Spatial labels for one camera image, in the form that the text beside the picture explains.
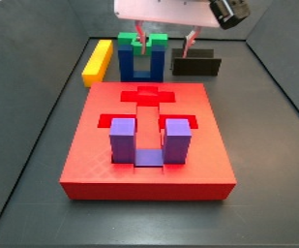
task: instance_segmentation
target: red rectangular base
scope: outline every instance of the red rectangular base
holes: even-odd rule
[[[151,117],[154,121],[143,114],[143,107],[158,107],[158,116],[154,113]],[[187,162],[163,165],[163,168],[113,164],[109,127],[114,117],[137,118],[137,123],[142,123],[137,143],[150,147],[162,145],[165,119],[187,118],[193,128]],[[150,126],[157,122],[159,127],[153,139],[141,134],[147,118]],[[223,200],[235,187],[235,174],[203,84],[94,84],[61,184],[74,200]]]

